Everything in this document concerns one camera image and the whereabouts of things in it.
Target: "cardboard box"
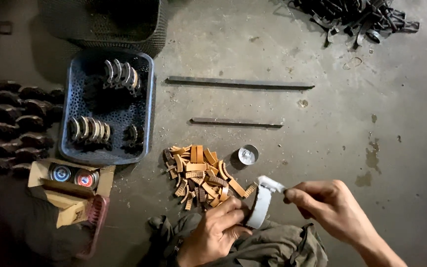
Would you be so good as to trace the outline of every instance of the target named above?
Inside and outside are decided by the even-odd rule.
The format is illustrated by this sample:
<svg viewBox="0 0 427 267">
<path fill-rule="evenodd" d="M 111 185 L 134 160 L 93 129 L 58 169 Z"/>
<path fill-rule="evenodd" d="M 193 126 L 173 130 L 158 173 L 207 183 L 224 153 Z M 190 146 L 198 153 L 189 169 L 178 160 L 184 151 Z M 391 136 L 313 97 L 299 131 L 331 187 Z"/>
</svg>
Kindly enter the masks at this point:
<svg viewBox="0 0 427 267">
<path fill-rule="evenodd" d="M 96 191 L 70 182 L 50 179 L 49 168 L 52 163 L 69 167 L 100 172 Z M 42 186 L 47 200 L 59 209 L 57 228 L 86 221 L 95 195 L 110 196 L 115 166 L 88 167 L 57 159 L 44 159 L 32 162 L 28 187 Z"/>
</svg>

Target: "tin can with label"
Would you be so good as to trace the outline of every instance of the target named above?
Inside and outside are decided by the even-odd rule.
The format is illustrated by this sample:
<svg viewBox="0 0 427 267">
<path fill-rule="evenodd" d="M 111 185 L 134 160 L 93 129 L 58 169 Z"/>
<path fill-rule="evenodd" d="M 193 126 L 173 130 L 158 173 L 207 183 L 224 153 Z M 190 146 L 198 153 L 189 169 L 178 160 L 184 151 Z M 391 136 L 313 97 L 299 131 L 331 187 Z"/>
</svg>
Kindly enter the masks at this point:
<svg viewBox="0 0 427 267">
<path fill-rule="evenodd" d="M 94 190 L 98 185 L 98 179 L 100 175 L 97 171 L 89 171 L 86 169 L 80 169 L 75 174 L 74 184 L 88 187 Z"/>
<path fill-rule="evenodd" d="M 69 167 L 65 165 L 53 164 L 50 169 L 49 177 L 54 181 L 68 181 L 71 176 Z"/>
</svg>

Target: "person's left hand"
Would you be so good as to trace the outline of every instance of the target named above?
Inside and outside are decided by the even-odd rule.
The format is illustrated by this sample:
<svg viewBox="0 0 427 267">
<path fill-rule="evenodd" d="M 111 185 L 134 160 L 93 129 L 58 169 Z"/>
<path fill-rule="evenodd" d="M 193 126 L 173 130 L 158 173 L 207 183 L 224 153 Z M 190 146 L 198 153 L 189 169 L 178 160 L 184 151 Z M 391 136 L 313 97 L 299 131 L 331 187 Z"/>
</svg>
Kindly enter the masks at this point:
<svg viewBox="0 0 427 267">
<path fill-rule="evenodd" d="M 248 206 L 235 197 L 229 197 L 222 204 L 207 211 L 179 249 L 179 266 L 197 266 L 227 256 L 230 247 L 242 233 L 252 234 L 247 228 L 237 225 L 249 213 Z"/>
</svg>

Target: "black mesh basket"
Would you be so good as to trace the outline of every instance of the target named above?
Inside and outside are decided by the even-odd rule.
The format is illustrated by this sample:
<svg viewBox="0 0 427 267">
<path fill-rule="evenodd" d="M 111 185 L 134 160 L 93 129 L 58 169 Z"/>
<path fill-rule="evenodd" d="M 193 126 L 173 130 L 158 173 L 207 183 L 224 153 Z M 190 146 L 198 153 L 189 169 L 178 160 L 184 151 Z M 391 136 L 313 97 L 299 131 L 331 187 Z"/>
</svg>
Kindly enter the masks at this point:
<svg viewBox="0 0 427 267">
<path fill-rule="evenodd" d="M 156 57 L 166 44 L 166 0 L 39 0 L 49 33 L 83 48 L 122 47 Z"/>
<path fill-rule="evenodd" d="M 113 61 L 115 58 L 121 62 L 128 62 L 136 70 L 143 84 L 142 95 L 133 97 L 127 93 L 128 97 L 116 96 L 115 99 L 106 99 L 102 103 L 107 107 L 112 107 L 108 111 L 91 110 L 84 97 L 86 81 L 94 76 L 105 76 L 105 59 Z M 154 62 L 145 53 L 122 48 L 92 48 L 78 52 L 72 59 L 67 74 L 67 89 L 59 141 L 59 151 L 62 156 L 85 165 L 121 165 L 139 162 L 148 154 L 151 143 L 155 83 Z M 111 150 L 103 148 L 85 151 L 86 146 L 72 142 L 67 126 L 72 116 L 75 118 L 92 117 L 109 124 Z M 138 129 L 144 128 L 143 144 L 127 150 L 126 130 L 132 124 Z"/>
</svg>

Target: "pink plastic basket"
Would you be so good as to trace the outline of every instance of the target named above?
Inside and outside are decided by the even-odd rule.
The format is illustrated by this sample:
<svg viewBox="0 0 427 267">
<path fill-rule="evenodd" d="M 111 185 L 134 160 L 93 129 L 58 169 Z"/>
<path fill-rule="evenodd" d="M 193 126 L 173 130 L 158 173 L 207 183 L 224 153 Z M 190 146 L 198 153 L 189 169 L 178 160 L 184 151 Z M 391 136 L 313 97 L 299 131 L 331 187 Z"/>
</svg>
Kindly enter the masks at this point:
<svg viewBox="0 0 427 267">
<path fill-rule="evenodd" d="M 88 243 L 88 246 L 80 251 L 75 257 L 79 259 L 87 260 L 93 257 L 96 250 L 96 243 L 98 240 L 98 234 L 103 228 L 105 223 L 106 214 L 108 213 L 108 206 L 110 205 L 109 197 L 102 197 L 96 195 L 93 199 L 92 207 L 88 213 L 88 221 L 94 225 L 92 231 L 92 241 Z"/>
</svg>

